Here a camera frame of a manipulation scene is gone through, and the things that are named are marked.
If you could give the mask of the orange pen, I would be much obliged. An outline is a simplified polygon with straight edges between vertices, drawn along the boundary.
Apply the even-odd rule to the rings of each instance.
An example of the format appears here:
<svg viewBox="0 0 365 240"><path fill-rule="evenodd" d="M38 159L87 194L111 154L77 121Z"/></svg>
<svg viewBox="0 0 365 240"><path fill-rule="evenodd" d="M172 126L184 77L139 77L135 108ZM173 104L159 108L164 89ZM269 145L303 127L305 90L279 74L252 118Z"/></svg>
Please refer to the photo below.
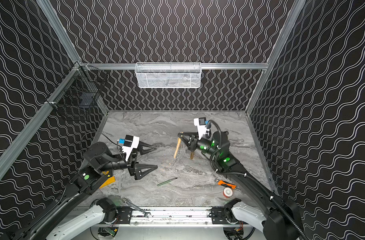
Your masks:
<svg viewBox="0 0 365 240"><path fill-rule="evenodd" d="M181 145L181 137L178 138L177 140L177 145L176 145L176 149L175 149L175 152L174 152L174 155L173 155L173 158L176 159L177 158L177 154L178 154L178 151L179 151L179 147Z"/></svg>

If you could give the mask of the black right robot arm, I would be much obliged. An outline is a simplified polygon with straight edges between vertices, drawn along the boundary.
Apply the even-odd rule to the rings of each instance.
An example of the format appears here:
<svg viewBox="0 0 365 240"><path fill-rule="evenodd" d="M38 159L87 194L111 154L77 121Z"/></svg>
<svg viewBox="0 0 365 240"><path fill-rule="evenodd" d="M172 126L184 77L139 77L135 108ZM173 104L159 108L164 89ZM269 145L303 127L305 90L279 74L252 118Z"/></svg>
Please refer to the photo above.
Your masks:
<svg viewBox="0 0 365 240"><path fill-rule="evenodd" d="M178 138L191 152L201 151L217 174L231 180L257 204L263 219L254 224L248 217L245 223L261 231L267 240L307 239L298 205L285 201L246 170L229 150L228 132L214 132L210 140L194 132L180 132Z"/></svg>

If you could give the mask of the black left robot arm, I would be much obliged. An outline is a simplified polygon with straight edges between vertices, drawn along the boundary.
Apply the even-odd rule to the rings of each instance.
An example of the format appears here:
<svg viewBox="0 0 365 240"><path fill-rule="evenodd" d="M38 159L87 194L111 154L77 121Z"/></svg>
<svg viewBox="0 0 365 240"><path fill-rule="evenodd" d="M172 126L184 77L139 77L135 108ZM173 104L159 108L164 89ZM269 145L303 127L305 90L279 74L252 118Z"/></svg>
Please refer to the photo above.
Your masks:
<svg viewBox="0 0 365 240"><path fill-rule="evenodd" d="M120 216L117 207L101 199L85 213L61 224L61 221L81 202L92 196L111 176L114 170L127 169L136 180L157 169L156 165L140 164L137 155L144 155L157 148L140 142L129 153L114 155L103 142L97 142L84 152L88 165L80 170L65 187L63 193L43 213L26 226L1 236L2 240L71 240L86 229L101 222L115 224Z"/></svg>

